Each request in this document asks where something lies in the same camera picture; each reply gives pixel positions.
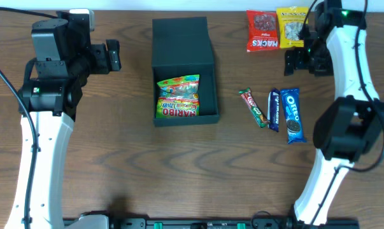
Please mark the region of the black box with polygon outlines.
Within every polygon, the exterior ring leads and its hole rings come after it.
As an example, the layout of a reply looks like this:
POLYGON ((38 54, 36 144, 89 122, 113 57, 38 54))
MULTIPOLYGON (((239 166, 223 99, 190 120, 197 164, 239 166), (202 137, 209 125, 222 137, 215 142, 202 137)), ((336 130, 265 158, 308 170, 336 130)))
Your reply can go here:
POLYGON ((156 127, 202 125, 220 119, 217 102, 215 59, 206 17, 152 20, 153 108, 159 98, 158 82, 186 75, 199 75, 199 115, 157 118, 156 127))

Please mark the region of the green Haribo candy bag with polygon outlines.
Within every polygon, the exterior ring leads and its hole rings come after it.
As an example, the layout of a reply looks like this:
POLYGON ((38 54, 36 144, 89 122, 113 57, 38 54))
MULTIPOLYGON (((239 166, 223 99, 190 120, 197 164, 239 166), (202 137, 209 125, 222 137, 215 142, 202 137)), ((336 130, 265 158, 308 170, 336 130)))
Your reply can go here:
POLYGON ((156 118, 199 116, 199 74, 192 74, 157 82, 156 118))

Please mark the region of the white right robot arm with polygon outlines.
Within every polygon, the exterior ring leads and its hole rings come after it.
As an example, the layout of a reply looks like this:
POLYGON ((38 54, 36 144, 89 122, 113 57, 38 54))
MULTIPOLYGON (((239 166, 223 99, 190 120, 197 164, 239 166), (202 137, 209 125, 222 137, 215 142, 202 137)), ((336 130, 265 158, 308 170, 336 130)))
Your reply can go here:
MULTIPOLYGON (((285 53, 285 75, 306 69, 333 76, 334 102, 316 121, 311 174, 282 228, 357 228, 354 219, 329 219, 341 182, 355 162, 384 139, 384 102, 371 81, 366 57, 366 12, 347 10, 340 1, 314 2, 315 26, 301 24, 304 45, 285 53)), ((384 142, 380 159, 384 159, 384 142)))

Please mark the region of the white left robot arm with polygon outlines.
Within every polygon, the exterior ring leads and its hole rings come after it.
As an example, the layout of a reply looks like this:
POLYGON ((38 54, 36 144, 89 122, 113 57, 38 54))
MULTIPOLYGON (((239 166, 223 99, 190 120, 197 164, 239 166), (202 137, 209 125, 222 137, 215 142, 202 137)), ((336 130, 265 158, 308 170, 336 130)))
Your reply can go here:
POLYGON ((64 228, 62 184, 76 108, 92 74, 121 68, 116 39, 94 45, 94 12, 60 11, 32 25, 35 57, 17 92, 22 155, 7 228, 64 228))

